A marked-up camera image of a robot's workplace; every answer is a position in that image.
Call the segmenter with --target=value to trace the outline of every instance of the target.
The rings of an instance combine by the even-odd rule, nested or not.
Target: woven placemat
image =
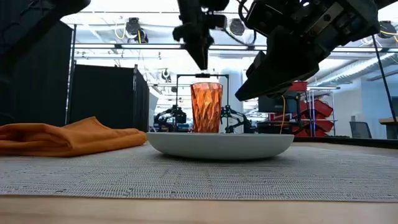
[[[0,195],[398,202],[398,159],[292,146],[266,160],[196,161],[150,145],[65,159],[0,157]]]

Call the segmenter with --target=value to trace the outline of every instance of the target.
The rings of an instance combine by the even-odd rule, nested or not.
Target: orange cloth
[[[95,117],[62,128],[47,124],[0,127],[0,156],[72,157],[140,146],[147,141],[137,129],[111,129]]]

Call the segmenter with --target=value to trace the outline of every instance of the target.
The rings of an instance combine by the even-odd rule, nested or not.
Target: orange glass
[[[218,133],[223,86],[219,83],[191,85],[193,132]]]

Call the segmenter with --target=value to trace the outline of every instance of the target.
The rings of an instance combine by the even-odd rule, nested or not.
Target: white bowl
[[[293,143],[290,134],[147,133],[159,152],[196,159],[262,159]]]

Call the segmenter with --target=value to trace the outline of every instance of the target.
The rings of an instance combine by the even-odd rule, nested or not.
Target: wooden table
[[[393,118],[379,119],[381,124],[386,125],[387,139],[398,139],[398,124],[394,122]]]
[[[294,143],[398,157],[398,150]],[[0,197],[0,223],[294,223],[396,224],[398,203],[131,200],[78,197]]]

